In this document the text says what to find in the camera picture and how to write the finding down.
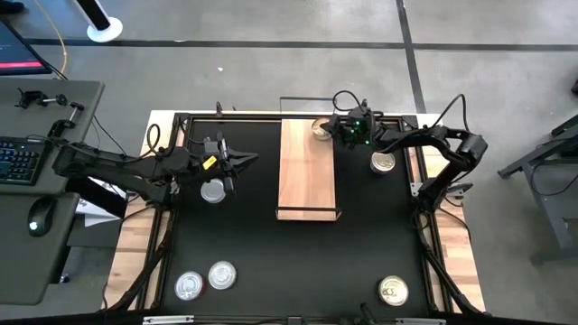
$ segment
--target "monitor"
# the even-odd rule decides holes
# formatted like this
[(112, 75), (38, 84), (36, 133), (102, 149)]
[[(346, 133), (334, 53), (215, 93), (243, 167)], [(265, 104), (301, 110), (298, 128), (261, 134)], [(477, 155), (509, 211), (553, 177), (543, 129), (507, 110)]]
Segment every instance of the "monitor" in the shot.
[(0, 23), (0, 76), (52, 73), (48, 63), (6, 21)]

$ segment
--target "metal lid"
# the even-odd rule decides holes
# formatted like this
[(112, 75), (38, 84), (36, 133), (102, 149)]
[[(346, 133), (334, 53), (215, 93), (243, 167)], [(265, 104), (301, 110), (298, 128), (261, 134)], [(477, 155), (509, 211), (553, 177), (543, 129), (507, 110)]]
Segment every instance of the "metal lid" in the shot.
[(226, 261), (215, 263), (209, 270), (209, 283), (217, 290), (230, 288), (237, 279), (235, 266)]
[(329, 132), (322, 129), (322, 124), (329, 122), (328, 117), (320, 117), (313, 121), (311, 124), (311, 131), (317, 140), (329, 140), (331, 139), (331, 135)]
[(401, 306), (407, 301), (409, 290), (399, 276), (390, 275), (379, 283), (379, 298), (392, 306)]
[(373, 153), (371, 166), (379, 172), (389, 172), (396, 166), (396, 157), (392, 153)]
[(212, 179), (209, 182), (204, 182), (200, 186), (200, 195), (208, 203), (219, 203), (225, 199), (227, 193), (225, 193), (225, 185), (220, 179)]
[(179, 299), (191, 301), (199, 297), (204, 283), (202, 276), (196, 272), (187, 272), (179, 277), (174, 285), (174, 293)]

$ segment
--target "black keyboard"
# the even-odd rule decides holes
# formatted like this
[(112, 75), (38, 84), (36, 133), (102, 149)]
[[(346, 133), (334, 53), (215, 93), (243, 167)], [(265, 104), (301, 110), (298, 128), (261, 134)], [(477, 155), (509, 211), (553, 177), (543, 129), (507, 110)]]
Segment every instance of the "black keyboard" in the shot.
[(0, 136), (0, 184), (34, 185), (48, 149), (44, 140)]

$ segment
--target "gray concrete floor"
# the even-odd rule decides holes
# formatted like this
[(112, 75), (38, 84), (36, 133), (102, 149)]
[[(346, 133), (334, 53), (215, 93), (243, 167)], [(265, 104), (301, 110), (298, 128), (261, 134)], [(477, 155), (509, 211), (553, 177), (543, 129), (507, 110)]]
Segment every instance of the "gray concrete floor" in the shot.
[[(14, 17), (27, 38), (54, 34), (32, 1)], [(86, 38), (86, 23), (66, 0), (41, 0), (67, 39)], [(259, 42), (403, 42), (396, 0), (101, 0), (120, 18), (124, 40)], [(414, 43), (578, 44), (574, 0), (406, 0)], [(35, 46), (55, 66), (58, 46)], [(578, 78), (578, 52), (415, 51), (422, 94), (412, 87), (404, 50), (73, 47), (70, 79), (102, 80), (107, 88), (98, 117), (129, 153), (138, 153), (154, 109), (278, 109), (280, 96), (327, 97), (347, 88), (384, 112), (439, 113), (457, 93), (468, 99), (473, 132), (489, 150), (468, 178), (465, 212), (488, 311), (497, 316), (575, 323), (578, 266), (532, 266), (529, 257), (551, 246), (543, 218), (521, 175), (501, 180), (496, 170), (545, 140), (550, 130), (578, 113), (569, 88)], [(329, 110), (303, 105), (284, 109)], [(461, 126), (454, 109), (444, 119)], [(104, 137), (104, 149), (116, 150)], [(89, 142), (95, 143), (95, 135)], [(110, 256), (99, 256), (105, 265)], [(2, 307), (0, 314), (96, 310), (106, 267), (66, 284), (70, 296), (47, 295), (50, 311)], [(87, 292), (92, 298), (82, 298)]]

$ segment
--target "computer mouse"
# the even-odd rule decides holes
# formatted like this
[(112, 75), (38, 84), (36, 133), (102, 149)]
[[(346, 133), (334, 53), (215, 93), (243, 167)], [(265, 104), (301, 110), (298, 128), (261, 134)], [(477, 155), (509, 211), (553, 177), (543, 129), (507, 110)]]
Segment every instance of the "computer mouse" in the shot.
[(37, 199), (28, 212), (28, 232), (32, 237), (42, 237), (51, 230), (52, 214), (56, 199), (45, 196)]

